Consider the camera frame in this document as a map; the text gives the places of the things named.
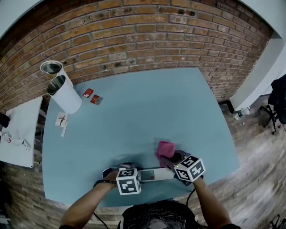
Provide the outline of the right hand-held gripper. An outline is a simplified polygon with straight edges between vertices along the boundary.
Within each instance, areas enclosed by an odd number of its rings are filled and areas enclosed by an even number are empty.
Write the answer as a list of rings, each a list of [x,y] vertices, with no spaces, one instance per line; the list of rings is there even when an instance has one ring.
[[[171,158],[160,156],[159,161],[162,168],[169,168],[174,173],[174,178],[185,186],[189,186],[199,177],[203,178],[205,173],[202,159],[186,152],[175,152]]]

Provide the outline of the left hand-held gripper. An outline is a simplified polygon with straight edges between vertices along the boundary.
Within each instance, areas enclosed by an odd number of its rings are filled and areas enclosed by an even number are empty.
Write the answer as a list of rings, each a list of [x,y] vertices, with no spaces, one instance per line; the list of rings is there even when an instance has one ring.
[[[115,165],[105,169],[102,173],[102,177],[105,178],[113,170],[118,170],[116,183],[120,195],[133,195],[141,192],[137,170],[143,170],[142,166],[133,163]]]

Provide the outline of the person's left hand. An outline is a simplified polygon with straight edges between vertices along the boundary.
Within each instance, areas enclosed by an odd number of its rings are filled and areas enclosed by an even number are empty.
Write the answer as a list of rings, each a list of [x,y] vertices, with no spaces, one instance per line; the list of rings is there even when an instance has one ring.
[[[118,171],[117,170],[113,170],[107,176],[104,177],[104,180],[115,182],[117,174],[118,174]]]

